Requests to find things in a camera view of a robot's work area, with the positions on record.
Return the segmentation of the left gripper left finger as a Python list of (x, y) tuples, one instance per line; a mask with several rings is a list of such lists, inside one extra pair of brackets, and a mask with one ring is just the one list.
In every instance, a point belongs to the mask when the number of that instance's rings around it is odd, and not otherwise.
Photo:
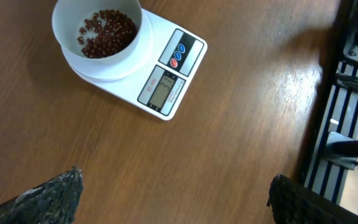
[(73, 223), (82, 191), (82, 171), (73, 166), (0, 204), (0, 224)]

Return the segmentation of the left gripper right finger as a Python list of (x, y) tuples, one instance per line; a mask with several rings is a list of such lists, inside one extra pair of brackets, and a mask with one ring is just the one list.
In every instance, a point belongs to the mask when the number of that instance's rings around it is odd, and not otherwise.
[(282, 174), (270, 184), (267, 206), (278, 224), (358, 224), (358, 215)]

